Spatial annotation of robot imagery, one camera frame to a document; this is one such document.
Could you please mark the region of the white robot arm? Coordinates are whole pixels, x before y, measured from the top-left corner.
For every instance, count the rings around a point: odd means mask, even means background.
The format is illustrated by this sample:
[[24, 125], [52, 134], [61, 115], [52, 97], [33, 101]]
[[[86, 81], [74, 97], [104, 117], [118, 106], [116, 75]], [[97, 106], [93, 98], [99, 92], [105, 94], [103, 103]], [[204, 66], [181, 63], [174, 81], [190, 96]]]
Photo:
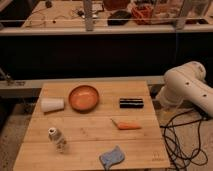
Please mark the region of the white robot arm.
[[164, 108], [179, 106], [188, 100], [213, 117], [213, 88], [205, 83], [206, 69], [191, 61], [169, 69], [163, 76], [164, 86], [157, 100]]

